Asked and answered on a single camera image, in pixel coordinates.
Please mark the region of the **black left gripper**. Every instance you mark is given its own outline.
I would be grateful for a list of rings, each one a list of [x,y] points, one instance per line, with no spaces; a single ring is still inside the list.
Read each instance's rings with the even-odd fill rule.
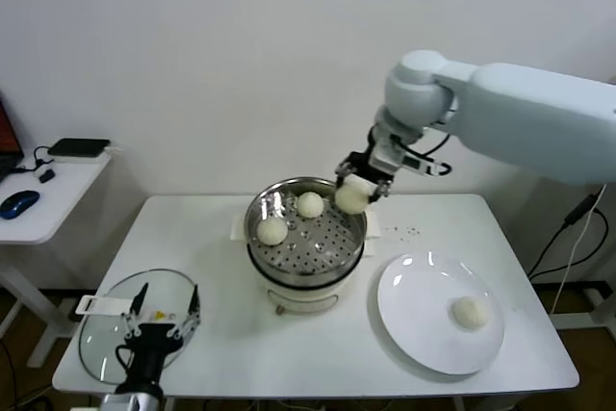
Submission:
[[[129,309],[121,314],[124,344],[115,348],[115,358],[125,372],[125,380],[115,388],[116,394],[145,393],[161,395],[160,379],[167,357],[184,346],[200,325],[200,296],[193,286],[187,316],[174,327],[170,323],[143,323],[139,327],[141,308],[148,290],[144,283]]]

